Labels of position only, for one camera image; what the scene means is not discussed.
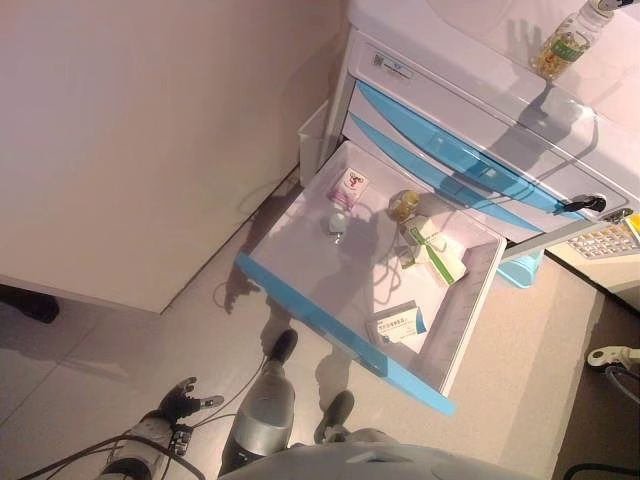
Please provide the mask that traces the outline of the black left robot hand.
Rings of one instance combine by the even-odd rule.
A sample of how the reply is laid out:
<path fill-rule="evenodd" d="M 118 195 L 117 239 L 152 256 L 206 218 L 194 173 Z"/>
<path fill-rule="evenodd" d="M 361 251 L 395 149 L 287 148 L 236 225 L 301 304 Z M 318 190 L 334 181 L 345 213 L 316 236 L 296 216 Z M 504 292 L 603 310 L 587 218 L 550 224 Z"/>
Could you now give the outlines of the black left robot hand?
<path fill-rule="evenodd" d="M 188 377 L 178 382 L 160 401 L 157 414 L 175 424 L 179 419 L 187 418 L 200 410 L 221 406 L 224 402 L 222 395 L 196 398 L 191 395 L 195 389 L 197 378 Z"/>

